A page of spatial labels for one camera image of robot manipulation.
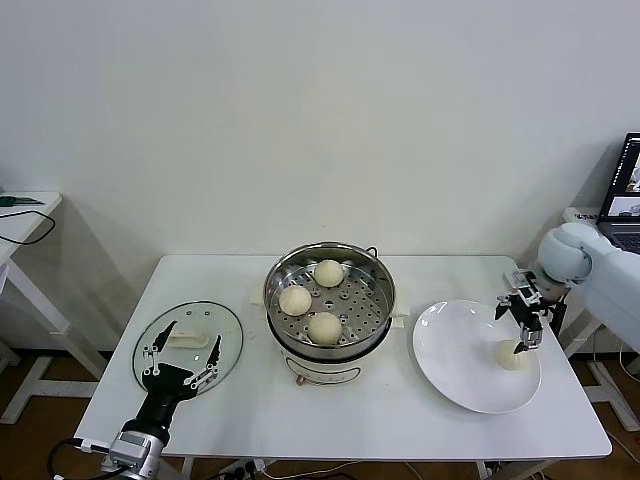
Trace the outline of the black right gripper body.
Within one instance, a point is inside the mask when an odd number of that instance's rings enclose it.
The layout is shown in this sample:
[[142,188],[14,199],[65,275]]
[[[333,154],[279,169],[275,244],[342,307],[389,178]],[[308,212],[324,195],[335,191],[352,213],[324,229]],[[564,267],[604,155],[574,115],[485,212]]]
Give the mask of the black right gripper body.
[[509,311],[521,328],[541,328],[541,299],[541,294],[532,287],[521,287],[509,293]]

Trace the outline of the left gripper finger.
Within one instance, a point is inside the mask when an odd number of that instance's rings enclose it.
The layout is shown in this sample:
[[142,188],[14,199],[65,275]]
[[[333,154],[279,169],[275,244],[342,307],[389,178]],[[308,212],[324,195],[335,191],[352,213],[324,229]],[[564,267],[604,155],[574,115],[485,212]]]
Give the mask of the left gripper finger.
[[144,369],[142,370],[143,376],[158,376],[160,374],[159,368],[159,354],[164,349],[170,334],[177,324],[176,320],[171,321],[168,326],[160,331],[153,342],[150,345],[144,345],[142,349],[142,358],[144,360]]
[[183,382],[185,386],[198,389],[202,384],[208,384],[218,376],[217,365],[220,358],[221,340],[222,336],[218,335],[205,367],[186,378]]

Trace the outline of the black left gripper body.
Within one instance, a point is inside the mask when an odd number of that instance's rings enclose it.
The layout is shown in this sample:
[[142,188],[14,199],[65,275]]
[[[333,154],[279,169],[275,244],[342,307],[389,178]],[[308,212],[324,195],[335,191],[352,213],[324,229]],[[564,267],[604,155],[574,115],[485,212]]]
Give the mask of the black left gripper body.
[[168,438],[174,412],[180,402],[196,397],[198,388],[184,381],[193,372],[164,362],[158,365],[158,375],[144,375],[147,394],[136,415],[135,429],[157,438]]

